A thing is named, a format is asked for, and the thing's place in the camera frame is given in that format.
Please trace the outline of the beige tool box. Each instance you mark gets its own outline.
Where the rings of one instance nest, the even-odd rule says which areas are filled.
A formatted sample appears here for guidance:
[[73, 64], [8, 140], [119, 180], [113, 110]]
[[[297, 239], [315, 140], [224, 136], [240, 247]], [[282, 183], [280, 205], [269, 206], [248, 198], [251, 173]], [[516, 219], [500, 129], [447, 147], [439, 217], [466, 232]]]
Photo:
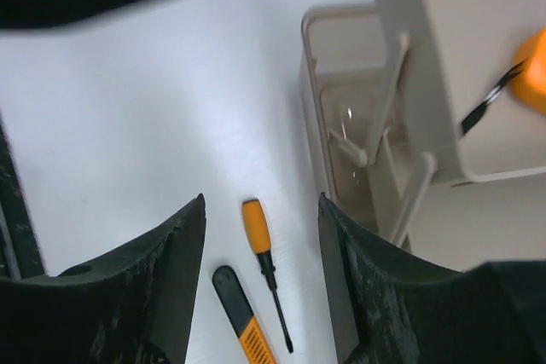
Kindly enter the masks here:
[[460, 123], [544, 27], [545, 0], [310, 9], [301, 74], [318, 190], [395, 246], [540, 256], [544, 115], [507, 87], [465, 136]]

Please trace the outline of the orange handled screwdriver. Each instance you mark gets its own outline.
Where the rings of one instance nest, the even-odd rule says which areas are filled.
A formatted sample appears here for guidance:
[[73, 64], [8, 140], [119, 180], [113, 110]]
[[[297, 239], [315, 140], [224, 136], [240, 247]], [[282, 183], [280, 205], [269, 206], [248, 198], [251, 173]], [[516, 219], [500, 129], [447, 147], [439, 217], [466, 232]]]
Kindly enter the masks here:
[[293, 341], [278, 296], [276, 267], [272, 257], [270, 231], [264, 209], [258, 199], [248, 199], [241, 204], [241, 214], [249, 245], [258, 260], [260, 272], [272, 294], [288, 353], [292, 354], [294, 352]]

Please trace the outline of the orange black utility knife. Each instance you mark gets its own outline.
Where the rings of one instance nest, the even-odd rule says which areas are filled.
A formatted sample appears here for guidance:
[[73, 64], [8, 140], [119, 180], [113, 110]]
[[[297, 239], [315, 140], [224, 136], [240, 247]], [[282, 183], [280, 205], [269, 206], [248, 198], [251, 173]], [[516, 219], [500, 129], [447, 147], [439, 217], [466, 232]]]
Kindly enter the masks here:
[[212, 285], [249, 363], [276, 364], [276, 358], [258, 323], [235, 271], [218, 267]]

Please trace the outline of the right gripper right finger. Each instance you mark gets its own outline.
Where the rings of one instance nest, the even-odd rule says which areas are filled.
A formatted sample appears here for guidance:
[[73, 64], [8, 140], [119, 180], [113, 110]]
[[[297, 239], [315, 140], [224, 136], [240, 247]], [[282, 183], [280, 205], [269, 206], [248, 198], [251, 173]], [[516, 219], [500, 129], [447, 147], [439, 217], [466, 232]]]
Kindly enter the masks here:
[[368, 231], [325, 196], [317, 222], [337, 362], [544, 362], [544, 262], [446, 269]]

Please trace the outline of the orange tape measure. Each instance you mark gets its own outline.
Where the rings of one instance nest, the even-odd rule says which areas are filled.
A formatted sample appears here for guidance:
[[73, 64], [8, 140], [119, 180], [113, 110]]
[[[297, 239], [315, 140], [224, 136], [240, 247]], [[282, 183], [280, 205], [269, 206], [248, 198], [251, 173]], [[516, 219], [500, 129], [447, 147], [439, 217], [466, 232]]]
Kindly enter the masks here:
[[545, 28], [534, 33], [517, 48], [514, 62], [462, 120], [461, 136], [465, 136], [485, 116], [489, 106], [507, 87], [511, 88], [516, 100], [537, 113], [545, 114]]

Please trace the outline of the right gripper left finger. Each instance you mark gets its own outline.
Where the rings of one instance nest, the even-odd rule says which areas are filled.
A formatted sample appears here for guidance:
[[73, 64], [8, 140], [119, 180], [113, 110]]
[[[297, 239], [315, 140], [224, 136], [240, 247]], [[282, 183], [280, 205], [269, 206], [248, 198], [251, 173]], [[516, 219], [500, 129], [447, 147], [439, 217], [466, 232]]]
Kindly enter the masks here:
[[206, 233], [198, 195], [57, 276], [1, 280], [3, 363], [183, 363]]

